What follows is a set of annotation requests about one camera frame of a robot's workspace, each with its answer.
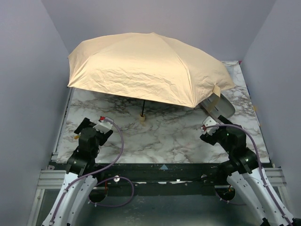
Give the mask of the black and beige umbrella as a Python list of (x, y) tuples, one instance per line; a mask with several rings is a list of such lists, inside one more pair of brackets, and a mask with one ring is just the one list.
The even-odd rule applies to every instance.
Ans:
[(194, 108), (235, 87), (223, 63), (180, 40), (122, 33), (82, 41), (68, 56), (70, 88)]

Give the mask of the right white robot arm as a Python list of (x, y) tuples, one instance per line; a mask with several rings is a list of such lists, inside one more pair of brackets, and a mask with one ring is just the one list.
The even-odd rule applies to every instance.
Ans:
[(228, 154), (228, 161), (218, 166), (218, 179), (234, 187), (261, 226), (301, 224), (271, 185), (257, 147), (253, 151), (247, 147), (247, 139), (253, 141), (253, 138), (245, 129), (223, 116), (217, 120), (208, 116), (201, 129), (201, 140), (211, 145), (219, 144)]

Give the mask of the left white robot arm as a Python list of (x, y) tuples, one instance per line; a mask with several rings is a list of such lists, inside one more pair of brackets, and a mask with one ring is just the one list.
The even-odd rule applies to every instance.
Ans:
[(80, 208), (96, 185), (94, 171), (95, 158), (99, 147), (103, 146), (113, 134), (113, 120), (101, 117), (97, 124), (84, 118), (75, 130), (79, 136), (78, 145), (67, 161), (63, 184), (49, 214), (42, 222), (43, 226), (73, 226)]

